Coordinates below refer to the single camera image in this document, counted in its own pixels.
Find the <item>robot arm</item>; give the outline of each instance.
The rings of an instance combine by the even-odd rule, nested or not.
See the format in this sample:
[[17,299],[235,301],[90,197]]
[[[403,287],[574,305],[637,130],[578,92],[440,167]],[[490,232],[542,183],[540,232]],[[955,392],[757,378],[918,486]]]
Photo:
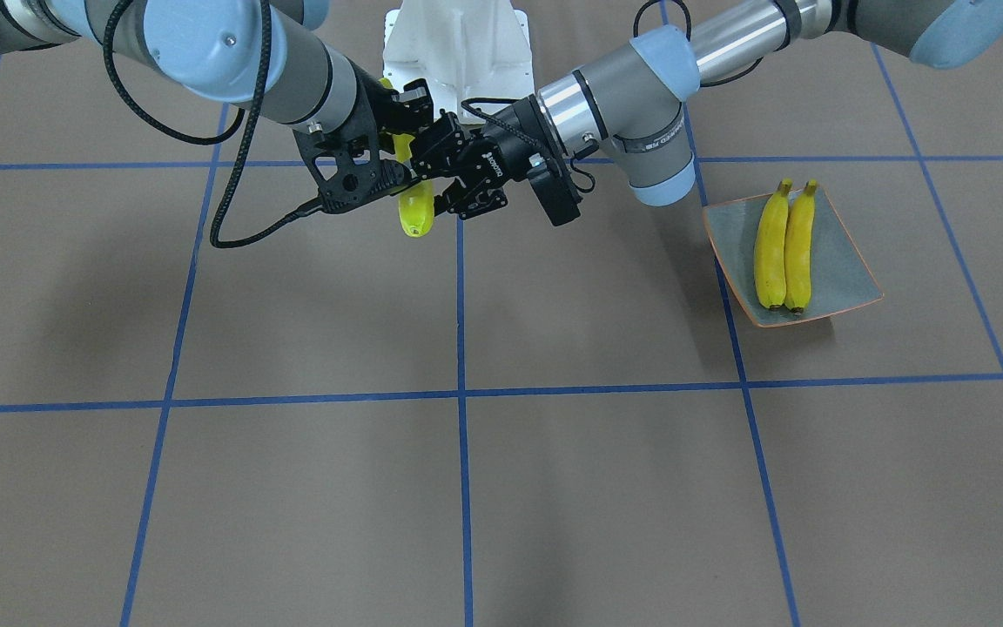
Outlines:
[[[77,36],[100,41],[124,1],[0,0],[0,53]],[[936,68],[967,63],[1003,33],[1003,0],[744,0],[693,32],[665,25],[636,36],[467,128],[451,111],[435,119],[423,80],[403,92],[383,87],[310,32],[329,0],[270,4],[268,59],[254,0],[136,0],[112,47],[196,94],[241,107],[250,107],[255,76],[267,70],[261,113],[294,130],[320,191],[295,217],[343,214],[449,178],[435,214],[468,219],[504,207],[507,182],[529,180],[553,225],[564,225],[581,202],[566,160],[598,149],[624,169],[640,202],[664,206],[694,186],[684,103],[708,82],[828,31]],[[393,152],[392,134],[414,135],[411,162],[379,158]],[[317,160],[329,158],[337,172],[324,178]]]

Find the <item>square plate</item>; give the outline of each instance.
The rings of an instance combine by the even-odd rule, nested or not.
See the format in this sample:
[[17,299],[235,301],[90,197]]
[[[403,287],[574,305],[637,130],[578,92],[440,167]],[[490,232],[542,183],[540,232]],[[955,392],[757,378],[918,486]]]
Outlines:
[[[792,190],[790,199],[799,194],[802,190]],[[839,212],[834,211],[827,192],[820,186],[814,196],[811,230],[811,302],[801,316],[783,308],[769,311],[761,307],[756,300],[753,281],[753,247],[756,245],[756,225],[769,196],[716,204],[703,211],[703,223],[707,226],[717,262],[753,325],[797,325],[872,305],[885,297]]]

